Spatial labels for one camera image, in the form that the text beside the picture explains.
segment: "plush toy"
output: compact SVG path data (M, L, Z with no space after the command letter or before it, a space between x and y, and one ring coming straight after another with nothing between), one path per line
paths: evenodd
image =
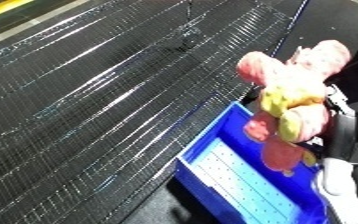
M343 44L327 40L312 49L298 48L285 63L261 52L250 52L240 60L238 74L262 87L259 111L244 132L264 143L262 160L268 168L291 176L299 162L309 166L316 162L311 152L294 143L326 130L331 113L324 105L324 81L338 73L350 57Z

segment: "yellow plush part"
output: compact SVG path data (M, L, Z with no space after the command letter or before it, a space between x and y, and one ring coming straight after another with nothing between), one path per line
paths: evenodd
M269 85L261 92L261 109L280 118L288 109L322 103L325 99L325 88L310 82L310 85L297 85L294 82Z
M312 166L316 165L317 158L309 150L305 150L305 152L303 153L302 161L306 166L312 167Z
M278 135L287 142L294 142L302 129L302 120L292 111L287 111L279 120Z

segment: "stuffed toy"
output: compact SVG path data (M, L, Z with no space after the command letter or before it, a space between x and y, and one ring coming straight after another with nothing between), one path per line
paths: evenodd
M299 162L316 163L314 154L296 143L327 129L331 112L324 105L324 81L350 58L343 44L326 40L314 48L298 48L285 63L262 52L250 52L240 60L237 72L242 79L262 87L256 101L258 111L244 132L264 143L261 157L268 168L291 176Z

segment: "floor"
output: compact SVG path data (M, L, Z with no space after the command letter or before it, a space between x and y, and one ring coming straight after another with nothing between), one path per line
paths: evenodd
M0 33L0 42L88 1L74 1L11 30L4 31ZM285 2L280 7L282 11L289 10ZM313 46L325 39L338 39L345 43L352 52L358 49L358 2L350 0L311 1L277 58L285 60L292 55L297 46ZM358 153L355 154L354 160L358 161ZM160 186L143 204L139 205L137 211L126 219L126 223L212 224L217 221L172 178Z

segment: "wire mesh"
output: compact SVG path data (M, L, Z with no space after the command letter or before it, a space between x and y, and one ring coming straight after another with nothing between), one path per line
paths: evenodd
M252 0L111 0L0 49L0 223L124 220L289 22Z

